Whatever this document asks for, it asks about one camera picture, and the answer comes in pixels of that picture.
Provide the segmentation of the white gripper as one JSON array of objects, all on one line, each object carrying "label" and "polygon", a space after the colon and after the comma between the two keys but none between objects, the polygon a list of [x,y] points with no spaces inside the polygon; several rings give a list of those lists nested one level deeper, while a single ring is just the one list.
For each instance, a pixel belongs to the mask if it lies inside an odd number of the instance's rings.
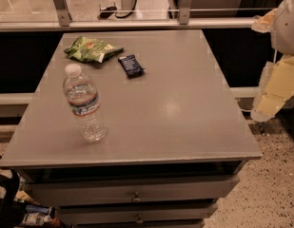
[{"label": "white gripper", "polygon": [[267,62],[260,78],[257,96],[250,116],[256,122],[267,122],[294,95],[294,0],[284,0],[277,9],[257,16],[251,29],[271,31],[272,47],[283,54],[277,63]]}]

